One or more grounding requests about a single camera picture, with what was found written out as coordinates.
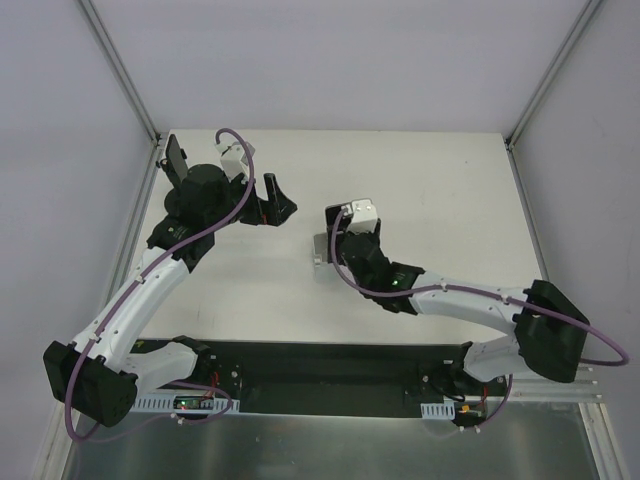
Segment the silver folding phone stand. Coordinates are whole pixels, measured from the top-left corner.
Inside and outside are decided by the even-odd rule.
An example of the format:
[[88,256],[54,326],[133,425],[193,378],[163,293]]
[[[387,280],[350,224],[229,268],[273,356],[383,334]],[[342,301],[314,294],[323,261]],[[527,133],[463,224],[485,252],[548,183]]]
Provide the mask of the silver folding phone stand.
[[313,236],[312,262],[315,268],[330,266],[333,264],[330,253],[330,239],[326,232]]

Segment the black smartphone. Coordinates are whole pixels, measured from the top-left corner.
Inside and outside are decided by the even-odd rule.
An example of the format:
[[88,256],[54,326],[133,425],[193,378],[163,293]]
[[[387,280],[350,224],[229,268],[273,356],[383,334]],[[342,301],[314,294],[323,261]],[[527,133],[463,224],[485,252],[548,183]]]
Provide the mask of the black smartphone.
[[181,187],[188,175],[186,153],[180,147],[175,134],[170,134],[166,144],[165,158],[161,161],[161,168],[175,189]]

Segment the black round-base phone stand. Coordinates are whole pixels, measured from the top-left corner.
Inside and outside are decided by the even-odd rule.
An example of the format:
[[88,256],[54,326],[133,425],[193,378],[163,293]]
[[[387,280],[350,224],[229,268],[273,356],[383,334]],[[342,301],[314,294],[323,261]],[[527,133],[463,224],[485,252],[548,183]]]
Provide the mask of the black round-base phone stand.
[[171,190],[165,196],[164,208],[168,213],[175,213],[178,210],[177,205],[178,205],[178,200],[180,196],[180,188],[175,189],[172,185]]

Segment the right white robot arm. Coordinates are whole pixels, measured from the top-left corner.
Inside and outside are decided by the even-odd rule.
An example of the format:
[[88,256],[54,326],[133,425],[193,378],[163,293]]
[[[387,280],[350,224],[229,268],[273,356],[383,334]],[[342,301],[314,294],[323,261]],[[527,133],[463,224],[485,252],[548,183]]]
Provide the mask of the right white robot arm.
[[500,332],[467,342],[450,369],[452,387],[473,394],[497,377],[532,371],[557,383],[574,381],[587,337],[586,316],[554,284],[528,288],[456,283],[420,267],[390,261],[379,232],[354,233],[340,221],[329,250],[343,280],[393,313],[459,319]]

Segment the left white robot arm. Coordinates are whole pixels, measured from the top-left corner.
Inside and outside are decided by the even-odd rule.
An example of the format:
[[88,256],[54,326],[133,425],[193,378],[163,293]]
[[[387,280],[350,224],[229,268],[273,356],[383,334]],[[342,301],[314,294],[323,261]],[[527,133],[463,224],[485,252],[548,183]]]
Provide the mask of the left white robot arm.
[[135,400],[180,380],[204,387],[212,378],[211,349],[185,335],[165,346],[135,353],[133,347],[160,305],[213,248],[223,218],[252,226],[280,226],[297,210],[272,173],[266,198],[247,177],[229,178],[212,164],[171,177],[166,215],[153,229],[138,265],[116,296],[68,344],[54,341],[43,355],[56,400],[105,427],[118,424]]

